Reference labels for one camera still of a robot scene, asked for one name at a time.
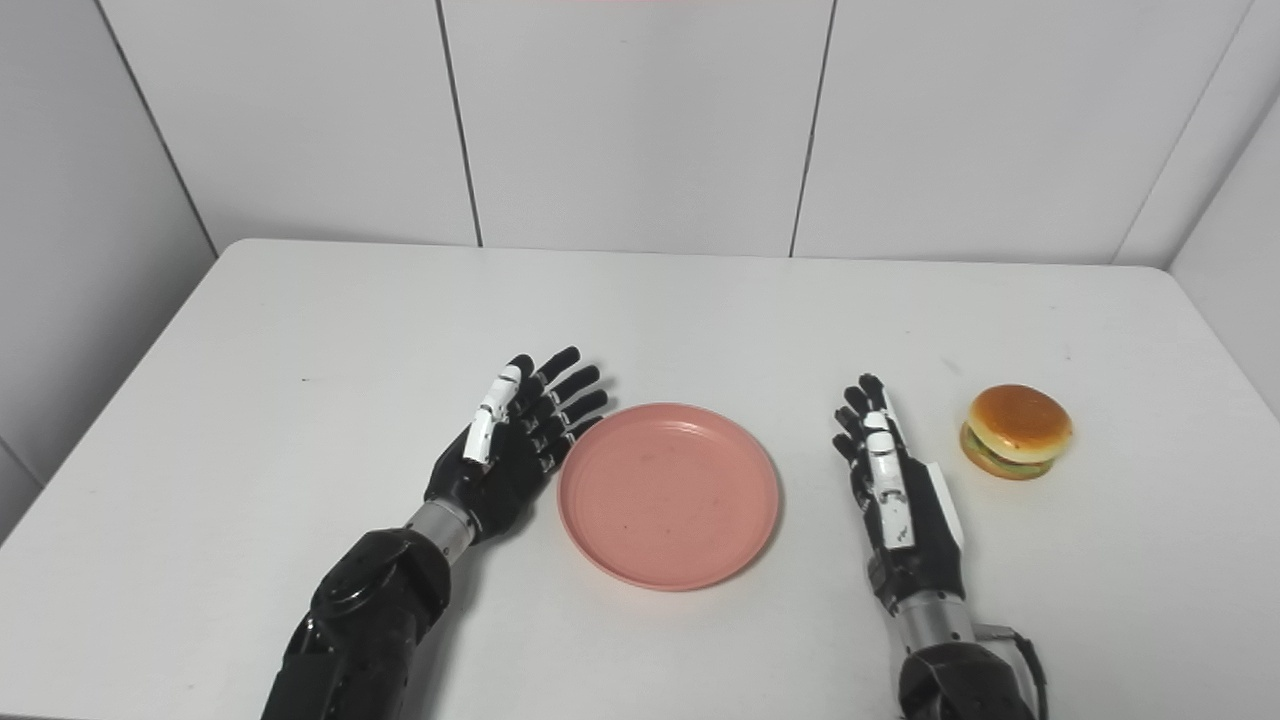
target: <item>black forearm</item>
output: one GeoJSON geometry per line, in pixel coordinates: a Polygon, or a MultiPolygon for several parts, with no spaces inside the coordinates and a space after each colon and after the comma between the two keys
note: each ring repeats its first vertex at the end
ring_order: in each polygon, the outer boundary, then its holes
{"type": "Polygon", "coordinates": [[[449,602],[449,562],[411,529],[366,533],[325,575],[264,720],[394,720],[413,652],[449,602]]]}

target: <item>hamburger bun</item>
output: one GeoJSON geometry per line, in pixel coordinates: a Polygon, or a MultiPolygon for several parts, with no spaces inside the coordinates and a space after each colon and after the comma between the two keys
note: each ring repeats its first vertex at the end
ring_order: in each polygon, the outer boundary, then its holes
{"type": "Polygon", "coordinates": [[[1014,480],[1038,478],[1071,439],[1071,418],[1052,397],[1027,386],[996,386],[969,406],[960,430],[965,456],[1014,480]]]}

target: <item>table surface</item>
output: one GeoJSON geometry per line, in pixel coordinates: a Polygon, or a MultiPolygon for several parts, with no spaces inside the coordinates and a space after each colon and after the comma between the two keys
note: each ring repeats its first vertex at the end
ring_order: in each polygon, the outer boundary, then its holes
{"type": "Polygon", "coordinates": [[[947,471],[972,609],[1037,642],[1056,719],[1274,711],[1280,425],[1164,273],[246,241],[0,547],[0,715],[259,717],[319,578],[417,507],[508,357],[568,343],[621,406],[751,432],[776,534],[726,583],[645,591],[579,555],[553,486],[460,561],[406,717],[895,717],[829,446],[863,372],[947,471]],[[1005,382],[1076,423],[1034,482],[956,443],[1005,382]]]}

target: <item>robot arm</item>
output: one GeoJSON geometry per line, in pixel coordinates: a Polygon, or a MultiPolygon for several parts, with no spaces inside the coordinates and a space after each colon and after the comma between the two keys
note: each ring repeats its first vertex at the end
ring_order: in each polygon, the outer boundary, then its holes
{"type": "Polygon", "coordinates": [[[440,455],[403,528],[372,530],[320,580],[275,676],[264,720],[396,720],[417,644],[449,605],[449,569],[467,547],[507,533],[607,396],[576,347],[536,373],[513,359],[471,424],[440,455]]]}
{"type": "Polygon", "coordinates": [[[941,469],[911,457],[883,383],[863,375],[836,411],[833,438],[849,461],[872,559],[872,591],[906,651],[899,702],[908,720],[1047,720],[1044,675],[1029,641],[975,625],[960,574],[964,534],[941,469]],[[1020,694],[1012,667],[982,642],[1012,641],[1027,660],[1038,706],[1020,694]]]}

